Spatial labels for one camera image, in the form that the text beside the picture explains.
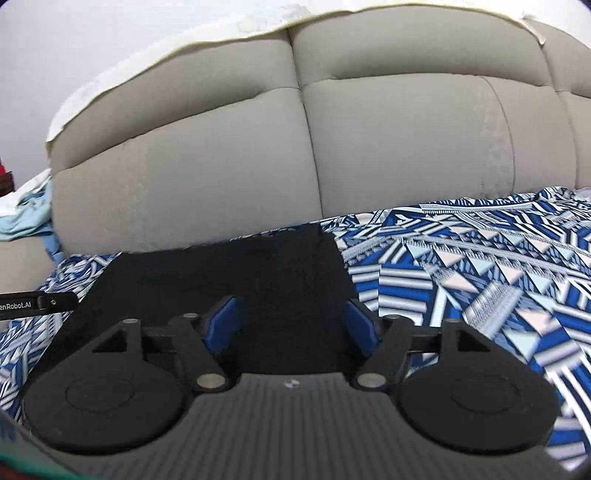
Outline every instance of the white logo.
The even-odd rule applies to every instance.
[[[300,382],[298,382],[295,378],[292,378],[291,380],[289,380],[289,382],[285,382],[283,383],[287,388],[295,388],[297,387]]]

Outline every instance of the beige sofa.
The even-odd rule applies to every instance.
[[[51,153],[68,253],[152,251],[455,197],[591,185],[591,51],[547,25],[406,6],[193,47]],[[0,291],[52,269],[0,244]]]

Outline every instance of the silver screw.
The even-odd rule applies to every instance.
[[[386,377],[374,373],[361,374],[357,377],[357,383],[364,388],[379,388],[386,384]]]
[[[207,388],[208,390],[214,390],[220,388],[226,383],[226,379],[218,374],[203,374],[197,379],[197,385],[201,388]]]

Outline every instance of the sofa armrest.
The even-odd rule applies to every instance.
[[[41,237],[0,242],[0,293],[35,290],[54,268]]]

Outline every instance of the brown object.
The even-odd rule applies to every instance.
[[[0,175],[0,197],[10,192],[14,192],[14,178],[11,171]]]

